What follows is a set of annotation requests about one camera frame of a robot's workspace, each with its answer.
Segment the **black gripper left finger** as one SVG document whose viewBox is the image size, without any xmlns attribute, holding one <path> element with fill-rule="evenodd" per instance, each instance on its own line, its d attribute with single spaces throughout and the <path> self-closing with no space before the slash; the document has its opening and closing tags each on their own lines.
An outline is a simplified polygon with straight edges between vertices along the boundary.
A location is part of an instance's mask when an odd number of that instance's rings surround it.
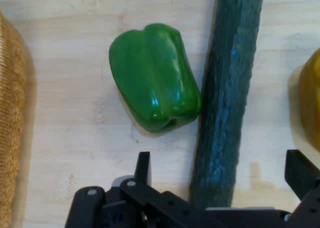
<svg viewBox="0 0 320 228">
<path fill-rule="evenodd" d="M 79 189 L 73 198 L 67 228 L 204 228 L 206 214 L 171 192 L 152 188 L 150 153 L 140 152 L 132 176 L 105 191 Z"/>
</svg>

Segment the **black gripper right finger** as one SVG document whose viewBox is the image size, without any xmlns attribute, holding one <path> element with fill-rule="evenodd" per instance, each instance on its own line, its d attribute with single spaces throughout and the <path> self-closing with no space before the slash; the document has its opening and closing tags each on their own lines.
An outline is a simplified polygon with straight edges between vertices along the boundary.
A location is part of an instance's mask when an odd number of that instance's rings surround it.
<svg viewBox="0 0 320 228">
<path fill-rule="evenodd" d="M 287 228 L 320 226 L 320 170 L 300 150 L 286 152 L 284 178 L 300 203 L 286 221 Z"/>
</svg>

